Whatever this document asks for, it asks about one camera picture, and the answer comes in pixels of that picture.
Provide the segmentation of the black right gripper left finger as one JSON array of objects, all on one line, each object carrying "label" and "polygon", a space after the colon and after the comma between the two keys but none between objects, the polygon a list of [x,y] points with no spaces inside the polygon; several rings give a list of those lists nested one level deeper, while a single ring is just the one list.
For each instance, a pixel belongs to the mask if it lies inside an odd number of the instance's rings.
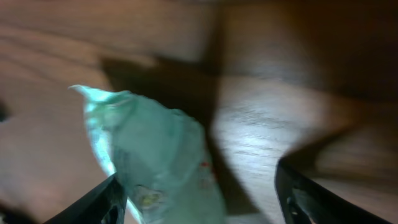
[{"label": "black right gripper left finger", "polygon": [[127,194],[111,175],[44,224],[123,224]]}]

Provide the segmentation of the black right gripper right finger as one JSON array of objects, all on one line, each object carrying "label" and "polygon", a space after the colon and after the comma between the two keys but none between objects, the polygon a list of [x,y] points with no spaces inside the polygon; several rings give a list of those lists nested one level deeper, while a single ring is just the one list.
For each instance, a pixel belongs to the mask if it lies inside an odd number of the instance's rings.
[{"label": "black right gripper right finger", "polygon": [[275,189],[286,224],[390,224],[308,179],[282,158]]}]

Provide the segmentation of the light teal snack packet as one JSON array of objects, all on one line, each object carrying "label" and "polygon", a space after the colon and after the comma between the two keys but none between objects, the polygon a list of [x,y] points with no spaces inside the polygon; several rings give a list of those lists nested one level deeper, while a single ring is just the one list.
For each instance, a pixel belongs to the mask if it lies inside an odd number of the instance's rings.
[{"label": "light teal snack packet", "polygon": [[224,224],[203,126],[178,109],[129,91],[75,85],[93,154],[127,193],[138,223]]}]

